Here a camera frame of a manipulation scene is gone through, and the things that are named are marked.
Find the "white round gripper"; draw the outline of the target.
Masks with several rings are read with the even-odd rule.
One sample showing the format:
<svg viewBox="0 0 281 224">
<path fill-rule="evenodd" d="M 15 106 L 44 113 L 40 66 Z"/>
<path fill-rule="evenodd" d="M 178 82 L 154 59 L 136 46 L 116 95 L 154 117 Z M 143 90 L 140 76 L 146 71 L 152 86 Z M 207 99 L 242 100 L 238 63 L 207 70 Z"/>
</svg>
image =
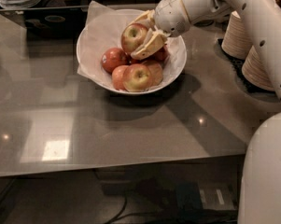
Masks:
<svg viewBox="0 0 281 224">
<path fill-rule="evenodd" d="M 131 21 L 147 27 L 144 42 L 131 53 L 133 59 L 143 60 L 160 50 L 169 36 L 178 37 L 190 28 L 188 13 L 182 0 L 161 0 L 154 10 L 147 10 Z"/>
</svg>

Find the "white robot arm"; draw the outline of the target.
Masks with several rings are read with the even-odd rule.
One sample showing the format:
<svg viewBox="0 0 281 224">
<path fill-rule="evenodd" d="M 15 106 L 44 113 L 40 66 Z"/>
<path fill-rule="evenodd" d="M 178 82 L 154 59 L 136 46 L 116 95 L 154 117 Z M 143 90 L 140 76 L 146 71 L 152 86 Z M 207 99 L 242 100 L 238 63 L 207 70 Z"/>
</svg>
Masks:
<svg viewBox="0 0 281 224">
<path fill-rule="evenodd" d="M 161 0 L 136 19 L 155 30 L 135 59 L 156 52 L 167 36 L 177 37 L 199 22 L 235 10 L 260 64 L 243 67 L 243 75 L 281 102 L 281 8 L 275 0 Z M 281 224 L 281 112 L 264 121 L 246 151 L 238 209 L 238 224 Z"/>
</svg>

